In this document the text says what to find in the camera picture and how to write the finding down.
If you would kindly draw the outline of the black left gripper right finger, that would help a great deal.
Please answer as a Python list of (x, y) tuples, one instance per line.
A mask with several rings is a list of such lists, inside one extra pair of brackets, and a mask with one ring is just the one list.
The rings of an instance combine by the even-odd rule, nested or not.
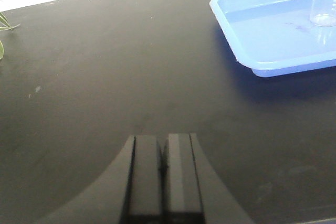
[(166, 223), (253, 223), (206, 158), (195, 133), (171, 133), (164, 147)]

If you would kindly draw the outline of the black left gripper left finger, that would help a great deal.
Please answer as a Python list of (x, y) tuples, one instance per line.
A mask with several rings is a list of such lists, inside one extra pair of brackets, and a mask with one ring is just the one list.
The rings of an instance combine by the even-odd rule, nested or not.
[(131, 135), (83, 192), (38, 223), (162, 223), (161, 150), (153, 135)]

